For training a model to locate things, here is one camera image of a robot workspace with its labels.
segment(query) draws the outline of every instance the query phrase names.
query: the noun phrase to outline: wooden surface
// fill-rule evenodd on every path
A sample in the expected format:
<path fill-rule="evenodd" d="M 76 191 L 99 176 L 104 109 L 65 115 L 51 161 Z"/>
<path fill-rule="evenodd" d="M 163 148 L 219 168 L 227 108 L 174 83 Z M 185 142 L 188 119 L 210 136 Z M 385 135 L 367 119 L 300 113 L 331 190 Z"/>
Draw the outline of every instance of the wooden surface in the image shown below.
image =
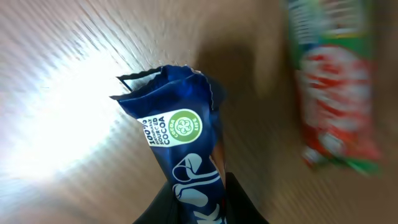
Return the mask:
<path fill-rule="evenodd" d="M 227 87 L 227 169 L 271 223 L 398 220 L 398 4 L 377 15 L 382 172 L 314 174 L 277 0 L 0 0 L 0 223 L 132 223 L 165 177 L 110 78 L 189 64 Z"/>

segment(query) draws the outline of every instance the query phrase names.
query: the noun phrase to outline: snack package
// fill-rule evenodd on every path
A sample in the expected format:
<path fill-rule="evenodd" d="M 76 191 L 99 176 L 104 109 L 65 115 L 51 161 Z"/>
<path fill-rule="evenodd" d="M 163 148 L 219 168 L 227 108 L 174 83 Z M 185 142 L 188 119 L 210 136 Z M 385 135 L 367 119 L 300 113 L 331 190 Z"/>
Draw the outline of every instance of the snack package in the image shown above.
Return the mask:
<path fill-rule="evenodd" d="M 222 87 L 188 66 L 166 65 L 119 80 L 131 93 L 112 98 L 142 124 L 181 203 L 182 223 L 226 223 Z"/>
<path fill-rule="evenodd" d="M 371 0 L 287 0 L 287 7 L 304 159 L 368 172 L 364 164 L 379 158 L 371 127 Z"/>

